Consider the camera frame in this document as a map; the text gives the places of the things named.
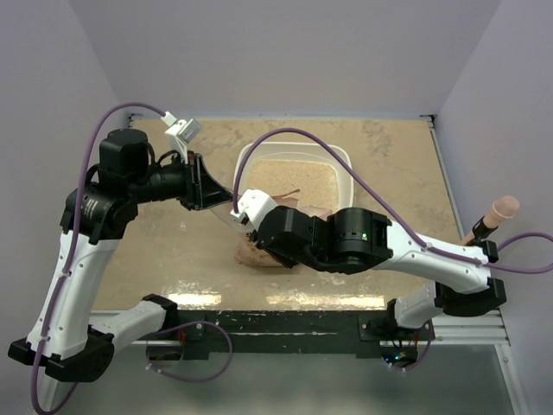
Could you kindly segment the orange cat litter bag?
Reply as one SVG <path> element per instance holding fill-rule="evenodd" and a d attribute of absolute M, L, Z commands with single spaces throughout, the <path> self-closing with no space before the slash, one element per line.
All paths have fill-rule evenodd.
<path fill-rule="evenodd" d="M 333 212 L 326 207 L 300 205 L 299 199 L 294 197 L 295 194 L 299 194 L 300 192 L 301 190 L 298 188 L 287 194 L 273 195 L 272 199 L 275 200 L 278 205 L 296 208 L 308 216 L 316 216 L 323 220 Z M 234 259 L 241 265 L 252 267 L 283 267 L 281 263 L 273 259 L 267 252 L 257 249 L 248 234 L 240 237 Z"/>

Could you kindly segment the white litter box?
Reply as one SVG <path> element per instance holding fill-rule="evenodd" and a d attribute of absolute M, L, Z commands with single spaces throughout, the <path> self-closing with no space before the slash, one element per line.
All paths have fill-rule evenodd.
<path fill-rule="evenodd" d="M 238 194 L 259 189 L 270 195 L 283 195 L 300 189 L 294 197 L 302 206 L 329 208 L 333 213 L 353 205 L 354 182 L 335 158 L 351 166 L 349 155 L 340 147 L 329 154 L 319 144 L 264 142 L 245 163 Z"/>

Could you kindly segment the beige litter scoop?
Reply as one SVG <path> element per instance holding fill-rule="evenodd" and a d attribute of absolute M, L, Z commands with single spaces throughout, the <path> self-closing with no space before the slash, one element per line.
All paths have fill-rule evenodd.
<path fill-rule="evenodd" d="M 496 200 L 489 212 L 482 216 L 463 238 L 463 246 L 473 246 L 487 239 L 501 223 L 512 219 L 519 210 L 519 201 L 513 196 L 506 195 Z"/>

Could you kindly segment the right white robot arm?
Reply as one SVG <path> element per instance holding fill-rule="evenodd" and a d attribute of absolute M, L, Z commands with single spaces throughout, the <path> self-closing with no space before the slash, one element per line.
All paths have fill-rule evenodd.
<path fill-rule="evenodd" d="M 397 340 L 441 314 L 482 316 L 506 301 L 504 283 L 492 278 L 487 267 L 487 260 L 497 257 L 495 245 L 448 246 L 432 239 L 421 247 L 395 221 L 358 207 L 323 220 L 277 206 L 253 226 L 256 247 L 288 268 L 301 264 L 346 275 L 399 271 L 427 279 L 422 288 L 391 300 L 387 317 L 374 326 Z M 433 251 L 447 246 L 451 257 Z"/>

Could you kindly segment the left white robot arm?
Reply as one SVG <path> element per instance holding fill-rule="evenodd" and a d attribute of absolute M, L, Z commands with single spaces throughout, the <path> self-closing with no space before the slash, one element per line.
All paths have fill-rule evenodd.
<path fill-rule="evenodd" d="M 200 211 L 232 200 L 200 154 L 171 150 L 165 156 L 169 163 L 154 160 L 147 135 L 135 129 L 112 131 L 101 141 L 99 163 L 85 172 L 84 188 L 66 199 L 47 300 L 31 332 L 10 344 L 11 359 L 37 364 L 61 382 L 88 383 L 120 349 L 148 335 L 169 339 L 177 333 L 176 303 L 156 294 L 105 322 L 89 322 L 105 268 L 139 205 L 177 200 Z"/>

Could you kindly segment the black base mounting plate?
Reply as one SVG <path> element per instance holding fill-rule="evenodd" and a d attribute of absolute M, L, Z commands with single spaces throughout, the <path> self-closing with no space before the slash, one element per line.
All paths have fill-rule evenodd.
<path fill-rule="evenodd" d="M 186 360 L 225 353 L 231 343 L 235 354 L 353 354 L 387 362 L 400 362 L 402 352 L 415 358 L 416 346 L 435 339 L 428 322 L 400 329 L 383 310 L 180 310 L 172 325 L 182 324 L 143 339 L 179 346 Z"/>

